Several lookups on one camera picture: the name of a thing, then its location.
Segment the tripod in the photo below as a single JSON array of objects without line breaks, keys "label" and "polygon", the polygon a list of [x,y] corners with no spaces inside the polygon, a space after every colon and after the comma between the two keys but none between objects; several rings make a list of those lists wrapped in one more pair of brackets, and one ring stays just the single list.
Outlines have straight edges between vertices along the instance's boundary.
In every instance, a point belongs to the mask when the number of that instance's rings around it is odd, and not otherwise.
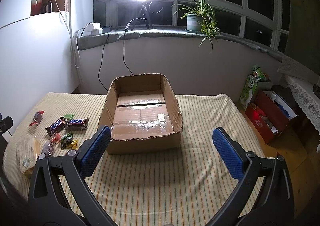
[{"label": "tripod", "polygon": [[[150,29],[153,29],[153,26],[152,26],[152,22],[151,22],[151,18],[150,18],[150,15],[149,15],[149,11],[147,9],[147,2],[143,2],[142,3],[142,7],[138,13],[138,18],[144,18],[144,19],[147,19],[146,20],[146,26],[147,26],[147,29],[149,29],[149,25],[150,25]],[[137,21],[138,19],[135,19],[133,21],[133,26],[131,28],[131,30],[134,30],[136,24],[137,24]]]}]

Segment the red shoe box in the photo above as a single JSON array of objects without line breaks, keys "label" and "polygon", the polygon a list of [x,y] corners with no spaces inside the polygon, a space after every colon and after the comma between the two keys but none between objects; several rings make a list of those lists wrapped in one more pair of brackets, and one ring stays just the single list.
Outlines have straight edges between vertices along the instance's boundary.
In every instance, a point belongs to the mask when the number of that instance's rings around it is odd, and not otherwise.
[{"label": "red shoe box", "polygon": [[274,103],[274,101],[266,95],[267,91],[260,91],[255,104],[259,106],[263,112],[266,114],[271,123],[278,129],[278,133],[274,134],[265,121],[259,116],[258,112],[253,109],[251,105],[248,106],[245,114],[251,120],[253,125],[256,127],[265,143],[268,144],[274,137],[281,134],[286,127],[291,125],[293,120],[298,116],[293,109],[275,92],[272,92],[276,95],[276,102],[278,102],[283,108],[289,113],[290,117],[283,113],[283,111]]}]

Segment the wooden floor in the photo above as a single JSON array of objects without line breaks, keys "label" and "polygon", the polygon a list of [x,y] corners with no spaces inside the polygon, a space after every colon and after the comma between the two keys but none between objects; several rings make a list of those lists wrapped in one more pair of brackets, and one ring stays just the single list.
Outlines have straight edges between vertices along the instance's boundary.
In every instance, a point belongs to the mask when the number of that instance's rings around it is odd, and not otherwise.
[{"label": "wooden floor", "polygon": [[265,156],[275,157],[277,153],[284,156],[291,177],[295,217],[297,217],[320,185],[320,153],[316,153],[320,139],[319,132],[302,114],[298,121],[300,123],[298,129],[294,131],[293,128],[288,128],[266,145],[244,110],[240,106],[238,109],[257,135]]}]

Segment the tripod legs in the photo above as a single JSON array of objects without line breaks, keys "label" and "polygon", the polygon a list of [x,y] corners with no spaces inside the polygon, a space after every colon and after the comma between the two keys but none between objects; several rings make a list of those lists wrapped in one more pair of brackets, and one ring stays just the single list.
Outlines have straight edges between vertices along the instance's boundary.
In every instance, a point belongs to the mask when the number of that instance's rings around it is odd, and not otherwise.
[{"label": "tripod legs", "polygon": [[[142,8],[140,9],[140,11],[138,13],[138,18],[147,19],[146,20],[147,29],[149,29],[149,25],[150,25],[150,28],[153,29],[153,25],[152,25],[152,22],[151,22],[151,18],[150,18],[148,9],[145,6],[142,6]],[[133,21],[133,26],[132,26],[131,30],[134,30],[136,24],[137,24],[137,19]]]}]

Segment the bed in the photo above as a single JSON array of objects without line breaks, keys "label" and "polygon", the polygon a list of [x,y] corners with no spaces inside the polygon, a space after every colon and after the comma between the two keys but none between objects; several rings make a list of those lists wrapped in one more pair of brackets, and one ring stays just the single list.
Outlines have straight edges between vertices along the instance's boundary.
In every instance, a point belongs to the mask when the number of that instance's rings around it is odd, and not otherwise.
[{"label": "bed", "polygon": [[[205,225],[237,184],[212,144],[212,131],[217,127],[223,127],[246,151],[264,157],[256,135],[227,95],[176,98],[184,123],[179,149],[135,155],[105,152],[93,175],[86,178],[97,200],[118,225]],[[36,136],[42,146],[48,140],[45,127],[72,113],[90,120],[86,131],[74,133],[81,144],[97,130],[105,99],[106,95],[49,93],[30,111],[13,134],[3,162],[5,175],[21,196],[28,198],[30,182],[16,164],[18,140]],[[37,128],[28,127],[38,110],[45,111],[42,122]],[[56,146],[55,156],[67,151]],[[65,178],[60,179],[73,211],[81,215]],[[261,185],[260,178],[243,214],[251,210]]]}]

